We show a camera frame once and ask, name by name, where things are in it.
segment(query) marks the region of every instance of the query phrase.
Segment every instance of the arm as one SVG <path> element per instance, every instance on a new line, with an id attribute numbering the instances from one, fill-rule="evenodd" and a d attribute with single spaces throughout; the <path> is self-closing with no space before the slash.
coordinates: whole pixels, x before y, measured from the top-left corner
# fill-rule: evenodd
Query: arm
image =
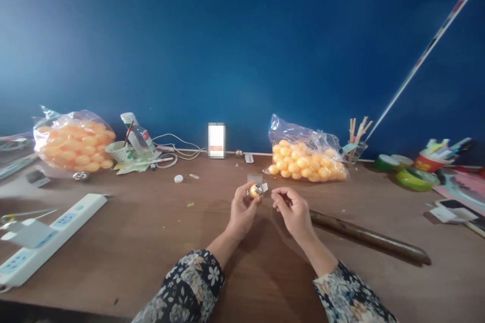
<path id="1" fill-rule="evenodd" d="M 271 192 L 273 207 L 281 213 L 286 228 L 305 252 L 319 278 L 313 281 L 328 321 L 397 322 L 379 297 L 318 239 L 308 203 L 292 188 Z"/>
<path id="2" fill-rule="evenodd" d="M 207 322 L 224 286 L 222 270 L 253 224 L 261 197 L 252 199 L 240 186 L 231 204 L 226 230 L 206 250 L 191 251 L 166 275 L 162 288 L 133 323 Z"/>

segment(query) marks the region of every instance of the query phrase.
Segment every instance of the red cup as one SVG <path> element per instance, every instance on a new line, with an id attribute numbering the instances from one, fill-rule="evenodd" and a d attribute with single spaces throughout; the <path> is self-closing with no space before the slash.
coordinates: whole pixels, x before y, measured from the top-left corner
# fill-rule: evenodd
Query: red cup
<path id="1" fill-rule="evenodd" d="M 414 161 L 414 167 L 428 173 L 434 173 L 445 165 L 451 164 L 454 161 L 431 157 L 425 152 L 426 150 L 423 150 L 421 153 L 419 153 L 418 158 L 416 158 Z"/>

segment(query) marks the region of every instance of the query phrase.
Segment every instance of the hand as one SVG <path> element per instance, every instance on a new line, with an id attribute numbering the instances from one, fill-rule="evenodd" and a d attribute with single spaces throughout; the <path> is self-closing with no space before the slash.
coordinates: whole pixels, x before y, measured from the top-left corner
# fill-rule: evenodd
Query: hand
<path id="1" fill-rule="evenodd" d="M 248 189 L 250 189 L 254 183 L 254 181 L 250 181 L 238 187 L 231 203 L 231 218 L 226 231 L 239 241 L 241 241 L 251 229 L 256 210 L 263 201 L 262 196 L 253 199 L 248 195 Z"/>
<path id="2" fill-rule="evenodd" d="M 308 202 L 289 187 L 271 191 L 273 208 L 281 213 L 286 228 L 300 246 L 317 239 L 310 219 Z"/>

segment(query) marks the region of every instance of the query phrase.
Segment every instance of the small metal ball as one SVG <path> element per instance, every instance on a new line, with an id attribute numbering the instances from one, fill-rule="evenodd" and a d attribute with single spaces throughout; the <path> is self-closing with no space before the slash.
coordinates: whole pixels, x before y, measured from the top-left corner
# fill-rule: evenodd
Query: small metal ball
<path id="1" fill-rule="evenodd" d="M 263 187 L 259 184 L 253 184 L 249 189 L 249 195 L 253 198 L 263 195 Z"/>
<path id="2" fill-rule="evenodd" d="M 74 174 L 72 176 L 72 178 L 75 181 L 78 181 L 78 182 L 85 182 L 89 179 L 89 173 L 88 172 L 77 172 L 76 174 Z"/>

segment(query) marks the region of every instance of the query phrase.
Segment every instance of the tape roll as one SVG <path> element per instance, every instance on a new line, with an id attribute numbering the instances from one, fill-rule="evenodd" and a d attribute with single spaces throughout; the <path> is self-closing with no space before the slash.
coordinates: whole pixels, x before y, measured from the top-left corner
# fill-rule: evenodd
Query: tape roll
<path id="1" fill-rule="evenodd" d="M 394 172 L 398 165 L 399 165 L 399 162 L 397 160 L 385 154 L 379 155 L 377 159 L 374 160 L 374 168 L 385 173 Z"/>
<path id="2" fill-rule="evenodd" d="M 404 168 L 410 167 L 414 164 L 414 160 L 409 159 L 407 156 L 399 155 L 399 154 L 392 154 L 391 158 L 397 160 L 399 165 L 396 167 L 396 170 L 399 172 Z"/>
<path id="3" fill-rule="evenodd" d="M 396 179 L 402 185 L 420 192 L 429 191 L 433 189 L 433 187 L 440 184 L 440 181 L 436 175 L 413 167 L 402 169 L 399 173 L 397 173 Z"/>

